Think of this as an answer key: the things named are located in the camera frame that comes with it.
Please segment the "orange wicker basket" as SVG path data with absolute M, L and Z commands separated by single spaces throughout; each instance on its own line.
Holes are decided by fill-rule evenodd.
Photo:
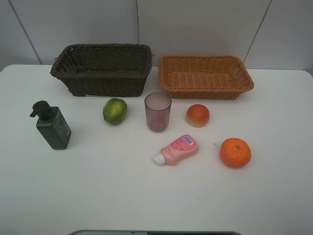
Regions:
M 164 55 L 158 79 L 178 99 L 230 100 L 254 88 L 243 62 L 231 55 Z

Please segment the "dark green pump bottle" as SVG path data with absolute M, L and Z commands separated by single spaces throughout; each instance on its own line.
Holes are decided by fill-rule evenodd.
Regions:
M 59 107 L 50 106 L 42 100 L 36 102 L 32 109 L 30 116 L 38 117 L 36 128 L 50 147 L 54 150 L 66 149 L 71 137 L 71 130 Z

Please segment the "translucent purple plastic cup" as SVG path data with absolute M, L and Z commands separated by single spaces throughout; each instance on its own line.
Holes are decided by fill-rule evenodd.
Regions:
M 146 124 L 154 132 L 164 131 L 170 120 L 172 100 L 170 96 L 162 92 L 154 92 L 146 96 L 144 100 Z

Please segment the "pink lotion bottle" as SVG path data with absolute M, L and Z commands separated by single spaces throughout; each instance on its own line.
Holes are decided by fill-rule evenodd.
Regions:
M 171 144 L 162 148 L 161 151 L 153 157 L 157 165 L 176 165 L 178 162 L 195 155 L 199 145 L 189 134 L 183 135 L 173 141 Z

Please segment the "green citrus fruit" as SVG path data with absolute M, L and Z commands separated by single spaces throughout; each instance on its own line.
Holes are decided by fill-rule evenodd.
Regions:
M 119 98 L 111 98 L 103 107 L 103 119 L 110 125 L 118 125 L 127 115 L 128 106 Z

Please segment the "dark brown wicker basket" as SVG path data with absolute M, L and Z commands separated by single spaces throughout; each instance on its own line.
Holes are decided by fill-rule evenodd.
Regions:
M 149 46 L 74 44 L 56 58 L 50 74 L 73 96 L 141 96 L 152 68 Z

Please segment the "orange tangerine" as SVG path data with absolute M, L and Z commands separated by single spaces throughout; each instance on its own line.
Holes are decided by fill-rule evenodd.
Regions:
M 242 168 L 251 160 L 249 145 L 242 139 L 228 138 L 220 148 L 221 161 L 231 168 Z

